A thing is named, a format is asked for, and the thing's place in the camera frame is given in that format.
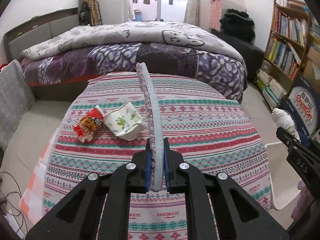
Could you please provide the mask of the person's hand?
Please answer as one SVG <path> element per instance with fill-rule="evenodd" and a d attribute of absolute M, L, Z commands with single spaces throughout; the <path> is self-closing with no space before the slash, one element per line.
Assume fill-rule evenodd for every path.
<path fill-rule="evenodd" d="M 296 207 L 292 211 L 291 218 L 293 220 L 298 220 L 304 215 L 307 208 L 310 206 L 310 204 L 313 202 L 314 198 L 312 194 L 310 193 L 308 187 L 305 185 L 305 183 L 301 180 L 299 181 L 297 185 L 297 189 L 300 190 L 299 198 L 296 204 Z"/>

